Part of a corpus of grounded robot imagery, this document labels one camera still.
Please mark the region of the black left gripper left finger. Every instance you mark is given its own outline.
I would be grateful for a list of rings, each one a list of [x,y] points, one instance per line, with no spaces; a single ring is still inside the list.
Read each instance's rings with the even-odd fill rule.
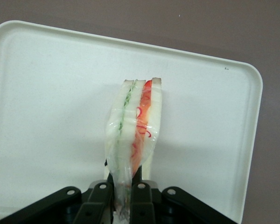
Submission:
[[[113,178],[95,181],[82,193],[65,187],[0,220],[0,224],[111,224]]]

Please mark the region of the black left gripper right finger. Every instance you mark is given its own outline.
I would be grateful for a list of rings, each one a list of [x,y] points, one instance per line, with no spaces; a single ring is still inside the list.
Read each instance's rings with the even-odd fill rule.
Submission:
[[[156,182],[133,177],[131,224],[232,224],[233,220],[179,187],[160,191]]]

